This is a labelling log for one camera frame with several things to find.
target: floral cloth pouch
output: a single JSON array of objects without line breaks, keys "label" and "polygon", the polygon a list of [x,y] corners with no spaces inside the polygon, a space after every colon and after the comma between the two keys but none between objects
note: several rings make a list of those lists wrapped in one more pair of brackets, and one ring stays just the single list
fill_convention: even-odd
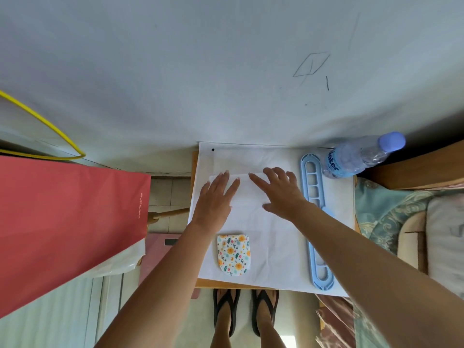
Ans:
[{"label": "floral cloth pouch", "polygon": [[251,259],[248,236],[217,236],[217,263],[222,272],[241,276],[250,270]]}]

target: hand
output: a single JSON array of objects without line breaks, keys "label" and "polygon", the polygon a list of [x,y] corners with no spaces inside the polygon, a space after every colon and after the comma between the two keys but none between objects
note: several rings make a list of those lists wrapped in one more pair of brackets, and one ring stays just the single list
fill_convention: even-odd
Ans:
[{"label": "hand", "polygon": [[219,232],[231,212],[230,202],[240,185],[240,179],[237,178],[224,194],[228,181],[229,171],[226,171],[220,173],[212,183],[205,183],[201,188],[191,224],[211,234]]},{"label": "hand", "polygon": [[264,204],[263,209],[288,221],[298,215],[300,207],[308,201],[298,188],[297,177],[293,172],[287,172],[279,167],[266,167],[263,172],[269,178],[267,183],[255,174],[249,174],[250,179],[266,193],[270,204]]}]

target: red paper bag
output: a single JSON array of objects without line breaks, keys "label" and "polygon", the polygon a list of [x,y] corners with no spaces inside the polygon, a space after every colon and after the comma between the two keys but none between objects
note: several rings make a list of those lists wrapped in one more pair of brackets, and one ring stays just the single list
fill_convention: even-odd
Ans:
[{"label": "red paper bag", "polygon": [[0,156],[0,318],[142,240],[150,176]]}]

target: person's left hand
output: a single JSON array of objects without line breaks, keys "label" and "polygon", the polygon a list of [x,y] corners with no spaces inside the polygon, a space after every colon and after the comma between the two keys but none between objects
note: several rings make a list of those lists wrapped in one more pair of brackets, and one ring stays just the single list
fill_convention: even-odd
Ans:
[{"label": "person's left hand", "polygon": [[231,212],[230,202],[240,185],[240,179],[237,178],[224,194],[228,181],[229,171],[226,171],[219,174],[212,183],[205,183],[201,188],[191,224],[210,234],[219,232]]}]

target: yellow cord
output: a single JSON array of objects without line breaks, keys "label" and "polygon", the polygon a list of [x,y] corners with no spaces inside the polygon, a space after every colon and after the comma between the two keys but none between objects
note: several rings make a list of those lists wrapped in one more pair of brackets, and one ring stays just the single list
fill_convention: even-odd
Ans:
[{"label": "yellow cord", "polygon": [[17,156],[23,156],[23,157],[31,157],[34,159],[45,159],[45,160],[55,160],[55,161],[67,161],[67,160],[76,160],[76,159],[81,159],[85,157],[85,153],[79,149],[79,147],[74,144],[74,142],[67,137],[66,134],[64,134],[62,131],[60,131],[57,127],[54,126],[53,123],[49,122],[45,118],[43,118],[41,115],[39,115],[37,112],[32,110],[31,108],[27,107],[26,105],[22,104],[18,100],[16,100],[14,97],[9,96],[7,93],[4,93],[3,91],[0,90],[0,96],[3,96],[5,99],[8,101],[12,102],[13,104],[19,106],[23,110],[25,110],[27,113],[31,114],[35,118],[37,118],[40,122],[45,124],[48,128],[50,128],[53,132],[58,134],[61,138],[63,138],[69,145],[73,147],[74,150],[76,150],[80,155],[79,156],[71,156],[71,157],[55,157],[55,156],[42,156],[42,155],[33,155],[33,154],[26,154],[23,152],[16,152],[16,151],[10,151],[10,150],[3,150],[0,149],[0,152],[7,153],[10,155],[17,155]]}]

